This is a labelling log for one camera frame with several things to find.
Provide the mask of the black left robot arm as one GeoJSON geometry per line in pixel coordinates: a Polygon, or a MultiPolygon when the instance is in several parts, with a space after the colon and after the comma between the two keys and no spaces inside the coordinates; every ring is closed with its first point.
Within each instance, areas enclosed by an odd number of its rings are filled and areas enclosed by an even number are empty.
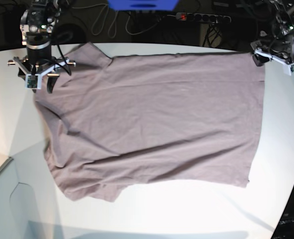
{"type": "Polygon", "coordinates": [[[258,67],[275,61],[282,64],[284,73],[294,73],[294,3],[291,0],[266,1],[275,11],[271,23],[271,38],[251,43],[252,58],[258,67]]]}

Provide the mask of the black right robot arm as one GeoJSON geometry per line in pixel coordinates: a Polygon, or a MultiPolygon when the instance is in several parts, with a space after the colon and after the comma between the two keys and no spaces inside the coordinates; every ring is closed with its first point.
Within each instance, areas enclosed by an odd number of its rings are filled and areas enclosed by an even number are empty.
{"type": "Polygon", "coordinates": [[[24,79],[25,87],[34,92],[40,90],[42,81],[46,80],[47,92],[54,90],[60,70],[71,75],[70,66],[76,62],[65,57],[60,48],[64,36],[71,39],[72,32],[57,34],[55,26],[62,14],[71,4],[62,0],[33,0],[20,20],[22,45],[26,47],[26,56],[14,57],[12,61],[19,68],[18,76],[24,79]]]}

